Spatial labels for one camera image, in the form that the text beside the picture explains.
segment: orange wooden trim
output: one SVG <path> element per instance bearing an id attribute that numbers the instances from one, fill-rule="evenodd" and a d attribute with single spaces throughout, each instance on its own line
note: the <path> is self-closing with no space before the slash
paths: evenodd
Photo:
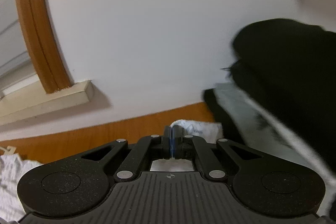
<path id="1" fill-rule="evenodd" d="M 26 46 L 46 93 L 71 86 L 47 13 L 45 0 L 16 0 Z"/>
<path id="2" fill-rule="evenodd" d="M 46 164 L 119 138 L 128 140 L 128 143 L 136 143 L 141 137 L 162 134 L 166 125 L 179 119 L 214 122 L 206 104 L 198 103 L 99 126 L 56 134 L 50 131 L 49 135 L 2 141 L 0 146 L 15 146 L 16 153 L 19 153 L 21 158 Z"/>

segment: wooden door frame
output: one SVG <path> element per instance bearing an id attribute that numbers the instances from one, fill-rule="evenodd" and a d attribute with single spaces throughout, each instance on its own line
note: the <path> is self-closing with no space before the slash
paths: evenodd
<path id="1" fill-rule="evenodd" d="M 51 28 L 45 0 L 16 0 L 31 62 L 46 93 L 71 87 Z"/>

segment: circular pad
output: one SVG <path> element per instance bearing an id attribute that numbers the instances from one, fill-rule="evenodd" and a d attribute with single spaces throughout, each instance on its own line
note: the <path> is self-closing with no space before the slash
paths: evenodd
<path id="1" fill-rule="evenodd" d="M 66 194 L 75 190 L 81 183 L 79 176 L 70 172 L 56 172 L 47 175 L 41 182 L 44 190 L 51 194 Z"/>
<path id="2" fill-rule="evenodd" d="M 270 155 L 240 162 L 232 187 L 248 208 L 273 217 L 315 213 L 325 193 L 313 170 Z"/>
<path id="3" fill-rule="evenodd" d="M 278 194 L 290 194 L 301 186 L 300 179 L 288 172 L 271 172 L 263 176 L 262 184 L 264 187 Z"/>
<path id="4" fill-rule="evenodd" d="M 76 155 L 30 170 L 17 186 L 27 213 L 51 218 L 90 210 L 106 197 L 109 189 L 103 166 Z"/>

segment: ribbed rubber pad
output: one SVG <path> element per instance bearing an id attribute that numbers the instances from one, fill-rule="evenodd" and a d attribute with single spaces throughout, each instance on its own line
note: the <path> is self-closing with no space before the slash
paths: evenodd
<path id="1" fill-rule="evenodd" d="M 21 224 L 311 224 L 314 215 L 293 219 L 262 216 L 243 207 L 223 183 L 203 179 L 198 172 L 142 172 L 132 182 L 118 183 L 95 209 L 67 219 L 33 214 Z"/>

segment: beige door threshold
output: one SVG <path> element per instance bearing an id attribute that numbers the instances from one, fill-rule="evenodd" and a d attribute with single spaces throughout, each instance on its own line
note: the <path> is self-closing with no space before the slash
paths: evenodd
<path id="1" fill-rule="evenodd" d="M 0 99 L 0 125 L 84 104 L 92 97 L 90 81 L 52 94 L 46 94 L 41 82 L 37 81 Z"/>

